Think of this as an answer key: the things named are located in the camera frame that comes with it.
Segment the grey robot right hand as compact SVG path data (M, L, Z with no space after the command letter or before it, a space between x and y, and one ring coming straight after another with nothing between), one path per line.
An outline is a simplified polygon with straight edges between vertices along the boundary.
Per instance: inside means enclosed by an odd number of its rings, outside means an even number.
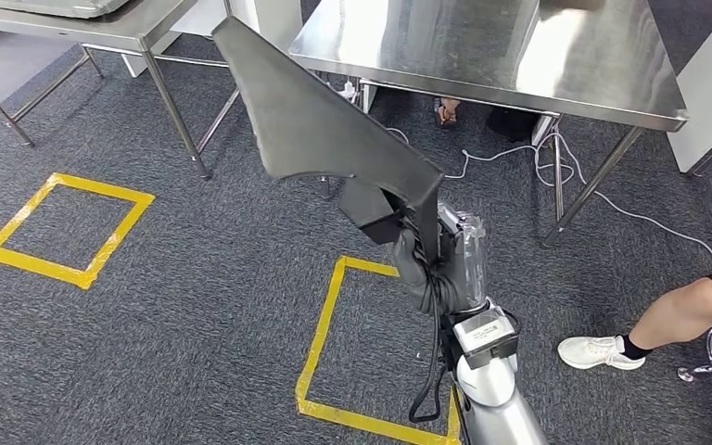
M439 201L439 255L434 260L423 255L411 222L402 222L391 259L421 312L470 314L490 307L483 260L486 231L479 217Z

